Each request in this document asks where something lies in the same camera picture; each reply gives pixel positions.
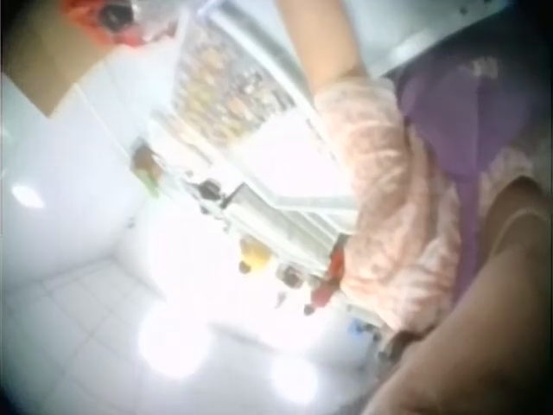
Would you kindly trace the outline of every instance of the green object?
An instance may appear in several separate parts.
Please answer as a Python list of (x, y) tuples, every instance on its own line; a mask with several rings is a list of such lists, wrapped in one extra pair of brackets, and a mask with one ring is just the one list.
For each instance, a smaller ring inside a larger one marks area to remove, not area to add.
[(159, 187), (156, 181), (152, 179), (148, 171), (144, 169), (138, 169), (138, 170), (135, 170), (135, 175), (137, 175), (137, 177), (140, 179), (143, 185), (146, 186), (146, 189), (148, 190), (148, 193), (150, 194), (150, 196), (154, 198), (159, 197)]

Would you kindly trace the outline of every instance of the purple apron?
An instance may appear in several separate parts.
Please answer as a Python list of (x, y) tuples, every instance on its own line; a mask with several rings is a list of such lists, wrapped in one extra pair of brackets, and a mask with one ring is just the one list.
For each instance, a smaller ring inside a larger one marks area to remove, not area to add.
[[(477, 272), (480, 174), (529, 124), (540, 95), (532, 76), (510, 54), (472, 46), (431, 52), (396, 79), (402, 112), (434, 151), (460, 197), (462, 248), (455, 303)], [(473, 62), (481, 58), (493, 60), (475, 67)]]

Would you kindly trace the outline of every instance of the plastic bag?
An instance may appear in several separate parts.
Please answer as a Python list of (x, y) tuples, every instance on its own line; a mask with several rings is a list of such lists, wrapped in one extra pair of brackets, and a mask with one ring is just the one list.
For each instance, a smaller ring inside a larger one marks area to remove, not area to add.
[(63, 0), (63, 13), (101, 44), (133, 48), (174, 36), (180, 0)]

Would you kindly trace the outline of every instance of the purple fabric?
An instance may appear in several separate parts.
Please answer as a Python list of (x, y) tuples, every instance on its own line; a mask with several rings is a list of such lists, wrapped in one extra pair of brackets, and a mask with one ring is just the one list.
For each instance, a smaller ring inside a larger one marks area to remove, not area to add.
[(478, 57), (427, 59), (404, 74), (397, 90), (404, 115), (435, 152), (461, 200), (455, 301), (476, 275), (480, 174), (528, 124), (534, 101), (530, 85), (498, 57), (497, 78), (473, 75), (469, 64)]

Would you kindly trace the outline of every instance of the cardboard box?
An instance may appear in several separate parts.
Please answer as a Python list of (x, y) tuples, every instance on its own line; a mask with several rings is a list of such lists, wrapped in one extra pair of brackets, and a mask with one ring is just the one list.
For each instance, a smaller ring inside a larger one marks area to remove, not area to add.
[(35, 1), (4, 37), (2, 70), (46, 116), (71, 85), (111, 48), (97, 45), (62, 13), (60, 1)]

